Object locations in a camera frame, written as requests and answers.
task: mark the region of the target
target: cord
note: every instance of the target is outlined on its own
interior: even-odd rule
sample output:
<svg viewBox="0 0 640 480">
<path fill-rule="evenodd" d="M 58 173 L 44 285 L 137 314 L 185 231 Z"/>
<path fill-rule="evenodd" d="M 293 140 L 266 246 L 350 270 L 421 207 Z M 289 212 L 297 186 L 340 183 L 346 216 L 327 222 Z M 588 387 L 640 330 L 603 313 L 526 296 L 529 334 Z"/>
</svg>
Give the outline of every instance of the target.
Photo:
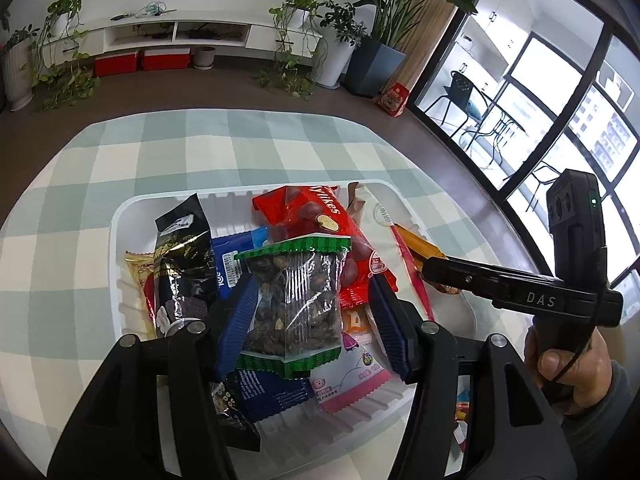
<svg viewBox="0 0 640 480">
<path fill-rule="evenodd" d="M 607 286 L 605 285 L 601 293 L 598 295 L 598 303 L 596 304 L 596 308 L 593 310 L 593 314 L 591 314 L 591 319 L 589 320 L 589 325 L 591 329 L 589 330 L 587 341 L 585 341 L 583 344 L 578 346 L 577 349 L 575 349 L 574 356 L 571 359 L 569 359 L 569 362 L 564 366 L 562 370 L 560 370 L 558 374 L 556 374 L 556 376 L 553 379 L 551 379 L 547 384 L 543 386 L 542 388 L 543 391 L 549 384 L 557 383 L 564 376 L 564 374 L 571 369 L 571 367 L 575 364 L 575 362 L 584 353 L 585 349 L 589 346 L 589 343 L 591 341 L 591 336 L 593 335 L 593 331 L 596 329 L 596 324 L 598 322 L 598 315 L 600 314 L 600 309 L 602 307 L 602 304 L 604 303 L 604 294 L 606 291 L 607 291 Z"/>
<path fill-rule="evenodd" d="M 164 2 L 149 2 L 146 6 L 142 7 L 138 12 L 134 14 L 136 18 L 144 18 L 145 16 L 155 16 L 156 14 L 162 14 L 166 11 L 166 3 Z"/>
</svg>

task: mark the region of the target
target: red storage box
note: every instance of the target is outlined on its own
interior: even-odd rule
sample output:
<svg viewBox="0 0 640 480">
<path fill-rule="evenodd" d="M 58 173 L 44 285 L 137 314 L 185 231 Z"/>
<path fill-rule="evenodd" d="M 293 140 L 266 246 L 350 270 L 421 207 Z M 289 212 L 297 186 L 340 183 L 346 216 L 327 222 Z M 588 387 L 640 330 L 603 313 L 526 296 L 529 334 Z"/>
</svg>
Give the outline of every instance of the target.
<svg viewBox="0 0 640 480">
<path fill-rule="evenodd" d="M 126 74 L 138 69 L 138 51 L 128 50 L 95 58 L 94 74 L 97 77 Z"/>
<path fill-rule="evenodd" d="M 148 48 L 142 58 L 143 70 L 187 68 L 191 60 L 189 48 Z"/>
</svg>

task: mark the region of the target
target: tv stand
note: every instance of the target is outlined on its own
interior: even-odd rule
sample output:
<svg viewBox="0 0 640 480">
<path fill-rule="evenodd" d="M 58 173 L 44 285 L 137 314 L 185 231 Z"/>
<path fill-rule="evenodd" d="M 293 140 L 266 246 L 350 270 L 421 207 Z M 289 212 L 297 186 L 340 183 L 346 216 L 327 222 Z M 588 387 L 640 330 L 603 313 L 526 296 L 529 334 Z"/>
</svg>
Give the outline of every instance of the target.
<svg viewBox="0 0 640 480">
<path fill-rule="evenodd" d="M 103 18 L 81 23 L 78 30 L 88 32 L 78 43 L 79 51 L 89 56 L 162 46 L 234 46 L 268 52 L 276 52 L 280 46 L 280 35 L 270 15 L 226 10 L 176 10 L 162 16 L 124 18 L 117 22 Z M 320 35 L 313 30 L 305 34 L 295 28 L 289 30 L 287 37 L 293 54 L 302 57 L 312 56 L 319 39 Z M 73 52 L 72 41 L 52 38 L 50 48 L 43 49 L 45 64 L 62 64 L 72 59 Z"/>
</svg>

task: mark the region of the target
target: window frame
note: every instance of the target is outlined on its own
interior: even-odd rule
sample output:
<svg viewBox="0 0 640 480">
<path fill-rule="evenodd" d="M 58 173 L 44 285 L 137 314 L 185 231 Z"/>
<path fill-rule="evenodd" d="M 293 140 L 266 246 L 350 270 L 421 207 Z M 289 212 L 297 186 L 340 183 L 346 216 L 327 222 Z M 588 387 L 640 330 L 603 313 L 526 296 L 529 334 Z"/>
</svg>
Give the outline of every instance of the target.
<svg viewBox="0 0 640 480">
<path fill-rule="evenodd" d="M 495 100 L 497 101 L 505 89 L 509 84 L 513 84 L 520 92 L 522 92 L 527 98 L 529 98 L 536 106 L 538 106 L 549 118 L 553 120 L 553 125 L 549 129 L 548 133 L 543 137 L 543 139 L 538 143 L 534 151 L 527 157 L 524 163 L 513 173 L 510 178 L 505 182 L 504 186 L 500 189 L 496 189 L 494 184 L 489 181 L 489 179 L 484 175 L 482 170 L 476 166 L 471 159 L 467 156 L 467 154 L 458 146 L 456 142 L 454 142 L 439 126 L 439 124 L 435 123 L 431 120 L 420 108 L 418 108 L 418 103 L 421 101 L 424 93 L 433 83 L 438 71 L 440 70 L 442 64 L 447 59 L 450 51 L 453 49 L 455 39 L 458 34 L 462 30 L 463 25 L 466 22 L 468 17 L 462 10 L 457 10 L 452 21 L 450 22 L 449 27 L 445 31 L 440 43 L 434 50 L 433 55 L 431 56 L 427 66 L 424 71 L 420 75 L 414 90 L 412 91 L 407 107 L 409 110 L 416 115 L 416 117 L 427 126 L 438 138 L 459 158 L 459 160 L 465 165 L 466 169 L 473 175 L 473 177 L 478 181 L 478 183 L 482 186 L 482 188 L 489 194 L 492 201 L 496 203 L 498 208 L 505 214 L 507 219 L 513 225 L 515 231 L 518 236 L 523 241 L 525 247 L 529 251 L 532 256 L 533 261 L 535 262 L 538 270 L 542 274 L 551 275 L 551 269 L 546 263 L 542 252 L 538 248 L 538 245 L 533 240 L 532 236 L 524 226 L 522 220 L 519 218 L 517 213 L 511 207 L 511 205 L 507 202 L 508 197 L 510 197 L 520 186 L 524 183 L 524 180 L 531 174 L 537 164 L 543 160 L 544 156 L 548 152 L 548 150 L 554 145 L 556 140 L 562 134 L 567 135 L 569 140 L 576 146 L 576 148 L 580 151 L 580 153 L 584 156 L 587 163 L 592 167 L 594 173 L 598 176 L 601 183 L 605 187 L 605 192 L 602 196 L 602 199 L 607 196 L 611 196 L 612 201 L 616 205 L 616 209 L 623 221 L 623 224 L 626 227 L 626 230 L 629 234 L 629 237 L 634 246 L 634 251 L 636 254 L 640 254 L 640 242 L 638 240 L 638 236 L 633 229 L 633 225 L 630 222 L 628 215 L 626 214 L 620 199 L 618 198 L 615 187 L 620 182 L 622 177 L 625 175 L 628 168 L 634 161 L 634 158 L 638 156 L 640 152 L 640 137 L 638 136 L 638 132 L 635 128 L 629 123 L 626 118 L 624 112 L 620 109 L 620 106 L 613 100 L 611 97 L 604 91 L 604 88 L 597 81 L 597 75 L 600 71 L 600 67 L 605 62 L 606 55 L 609 50 L 610 42 L 612 38 L 616 36 L 629 50 L 640 60 L 640 48 L 638 44 L 634 41 L 633 37 L 628 33 L 626 29 L 624 29 L 616 20 L 610 17 L 602 8 L 597 6 L 591 0 L 575 0 L 578 4 L 585 7 L 587 10 L 592 12 L 595 16 L 602 20 L 602 30 L 600 32 L 600 37 L 598 38 L 598 42 L 596 47 L 591 54 L 591 59 L 589 60 L 587 66 L 584 69 L 581 69 L 573 60 L 569 59 L 561 50 L 559 50 L 555 45 L 550 44 L 544 38 L 541 38 L 536 33 L 530 33 L 527 41 L 522 47 L 521 51 L 518 53 L 518 57 L 511 65 L 509 71 L 505 75 L 504 83 L 501 85 L 498 93 L 495 96 Z M 517 63 L 520 61 L 522 54 L 524 53 L 526 47 L 529 45 L 532 38 L 536 38 L 541 43 L 548 46 L 551 50 L 553 50 L 556 54 L 561 56 L 565 61 L 567 61 L 570 65 L 572 65 L 578 72 L 582 75 L 580 81 L 578 82 L 577 87 L 569 98 L 567 104 L 564 106 L 564 109 L 559 115 L 553 114 L 553 112 L 544 104 L 540 99 L 538 99 L 529 89 L 526 88 L 519 81 L 514 79 L 511 75 L 513 69 L 516 67 Z M 607 101 L 613 106 L 614 110 L 618 114 L 618 116 L 625 123 L 626 127 L 631 131 L 631 133 L 636 137 L 636 145 L 633 148 L 631 154 L 628 156 L 628 159 L 622 165 L 621 169 L 618 171 L 618 174 L 615 176 L 612 182 L 610 182 L 605 176 L 604 171 L 600 167 L 599 163 L 596 161 L 594 156 L 591 154 L 589 150 L 583 145 L 580 139 L 573 133 L 569 124 L 573 119 L 576 110 L 582 105 L 583 100 L 587 97 L 588 92 L 590 91 L 591 86 L 593 86 L 596 90 L 598 90 Z M 633 270 L 640 267 L 640 256 L 636 259 L 634 263 L 632 263 L 629 268 L 620 274 L 613 283 L 619 283 Z"/>
</svg>

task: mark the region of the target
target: screw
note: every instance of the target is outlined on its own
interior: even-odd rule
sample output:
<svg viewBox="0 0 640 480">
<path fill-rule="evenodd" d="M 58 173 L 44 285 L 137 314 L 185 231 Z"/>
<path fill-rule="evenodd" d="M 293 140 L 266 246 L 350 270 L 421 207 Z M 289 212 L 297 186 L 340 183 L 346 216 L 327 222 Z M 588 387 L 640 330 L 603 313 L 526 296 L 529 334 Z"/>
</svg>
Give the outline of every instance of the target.
<svg viewBox="0 0 640 480">
<path fill-rule="evenodd" d="M 425 321 L 420 325 L 420 329 L 425 334 L 433 335 L 438 333 L 438 330 L 440 330 L 440 327 L 438 326 L 437 323 L 434 323 L 433 321 Z"/>
<path fill-rule="evenodd" d="M 491 343 L 496 345 L 498 348 L 503 348 L 507 346 L 508 341 L 502 334 L 493 334 L 491 336 Z"/>
<path fill-rule="evenodd" d="M 201 321 L 193 321 L 189 323 L 187 330 L 192 334 L 201 334 L 204 332 L 204 329 L 206 329 L 206 327 L 207 325 L 205 325 Z"/>
<path fill-rule="evenodd" d="M 131 348 L 136 344 L 136 336 L 133 334 L 126 334 L 120 338 L 120 346 L 123 348 Z"/>
</svg>

